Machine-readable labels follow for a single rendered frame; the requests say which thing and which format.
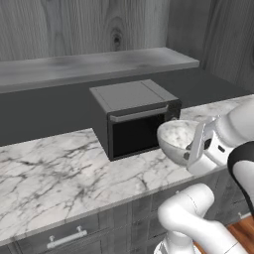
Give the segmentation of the grey marbled bowl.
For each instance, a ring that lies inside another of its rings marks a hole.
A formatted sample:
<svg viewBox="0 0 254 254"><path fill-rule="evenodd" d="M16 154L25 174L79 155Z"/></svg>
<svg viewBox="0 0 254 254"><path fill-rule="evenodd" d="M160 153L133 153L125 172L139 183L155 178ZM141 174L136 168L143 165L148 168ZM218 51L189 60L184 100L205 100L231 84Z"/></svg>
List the grey marbled bowl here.
<svg viewBox="0 0 254 254"><path fill-rule="evenodd" d="M173 120L160 125L157 139L164 154L175 164L185 167L185 152L191 152L186 146L192 142L198 123L191 120Z"/></svg>

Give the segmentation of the grey wooden base cabinets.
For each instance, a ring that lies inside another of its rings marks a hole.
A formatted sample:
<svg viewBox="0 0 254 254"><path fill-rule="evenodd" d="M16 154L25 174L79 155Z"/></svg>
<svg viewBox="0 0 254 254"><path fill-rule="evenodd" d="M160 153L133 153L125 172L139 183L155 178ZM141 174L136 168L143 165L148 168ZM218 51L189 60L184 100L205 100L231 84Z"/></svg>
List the grey wooden base cabinets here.
<svg viewBox="0 0 254 254"><path fill-rule="evenodd" d="M87 197L83 186L59 182L34 193L33 211L10 219L27 230L24 235L12 236L6 244L0 243L0 254L23 254L19 240L94 214L99 217L98 230L41 254L152 254L165 235L157 217L159 206L177 191L198 183L208 185L215 196L205 214L207 219L228 225L240 220L238 212L250 211L242 191L224 170L104 204Z"/></svg>

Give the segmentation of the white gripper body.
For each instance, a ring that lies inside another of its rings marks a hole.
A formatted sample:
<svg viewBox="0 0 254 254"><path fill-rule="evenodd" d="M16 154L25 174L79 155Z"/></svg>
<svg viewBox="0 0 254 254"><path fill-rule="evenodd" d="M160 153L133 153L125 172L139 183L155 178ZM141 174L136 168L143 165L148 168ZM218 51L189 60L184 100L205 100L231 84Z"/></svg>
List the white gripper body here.
<svg viewBox="0 0 254 254"><path fill-rule="evenodd" d="M203 152L204 128L211 121L212 118L207 118L196 126L187 165L187 169L192 175L204 175L213 169L213 161Z"/></svg>

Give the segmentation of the black glass toaster oven door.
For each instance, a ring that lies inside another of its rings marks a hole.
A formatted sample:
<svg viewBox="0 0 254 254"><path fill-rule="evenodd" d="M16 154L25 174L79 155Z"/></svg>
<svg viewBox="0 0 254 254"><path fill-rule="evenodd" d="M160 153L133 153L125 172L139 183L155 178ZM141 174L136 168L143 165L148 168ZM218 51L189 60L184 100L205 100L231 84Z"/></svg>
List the black glass toaster oven door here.
<svg viewBox="0 0 254 254"><path fill-rule="evenodd" d="M120 123L110 122L108 124L109 160L115 161L157 149L159 147L157 129L164 122L164 114Z"/></svg>

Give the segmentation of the dark grey toaster oven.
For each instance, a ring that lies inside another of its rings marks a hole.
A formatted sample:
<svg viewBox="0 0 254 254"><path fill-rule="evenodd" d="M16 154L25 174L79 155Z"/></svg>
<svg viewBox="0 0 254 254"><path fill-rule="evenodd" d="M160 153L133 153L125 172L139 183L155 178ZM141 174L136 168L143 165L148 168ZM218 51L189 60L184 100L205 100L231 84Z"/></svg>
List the dark grey toaster oven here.
<svg viewBox="0 0 254 254"><path fill-rule="evenodd" d="M108 124L110 115L163 108L165 122L180 118L182 102L151 79L92 87L90 90L90 118L92 129L108 157Z"/></svg>

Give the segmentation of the grey wooden drawer front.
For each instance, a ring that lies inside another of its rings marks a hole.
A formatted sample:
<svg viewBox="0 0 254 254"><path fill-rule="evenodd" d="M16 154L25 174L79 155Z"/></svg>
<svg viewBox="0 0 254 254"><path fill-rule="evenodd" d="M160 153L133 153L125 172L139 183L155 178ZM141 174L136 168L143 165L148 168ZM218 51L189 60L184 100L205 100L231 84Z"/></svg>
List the grey wooden drawer front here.
<svg viewBox="0 0 254 254"><path fill-rule="evenodd" d="M53 235L55 240L77 233L76 228L81 226L87 231L87 235L99 229L99 217L97 214L66 223L50 230L35 234L18 241L23 254L41 254L44 251L52 250L47 248L50 237Z"/></svg>

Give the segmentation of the grey wooden wall shelf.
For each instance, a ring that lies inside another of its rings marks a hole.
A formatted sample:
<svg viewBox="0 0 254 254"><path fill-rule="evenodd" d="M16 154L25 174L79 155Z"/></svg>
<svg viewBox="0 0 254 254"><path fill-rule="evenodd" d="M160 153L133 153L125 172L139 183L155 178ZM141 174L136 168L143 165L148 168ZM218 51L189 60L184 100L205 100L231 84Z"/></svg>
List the grey wooden wall shelf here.
<svg viewBox="0 0 254 254"><path fill-rule="evenodd" d="M0 94L193 67L168 48L0 62Z"/></svg>

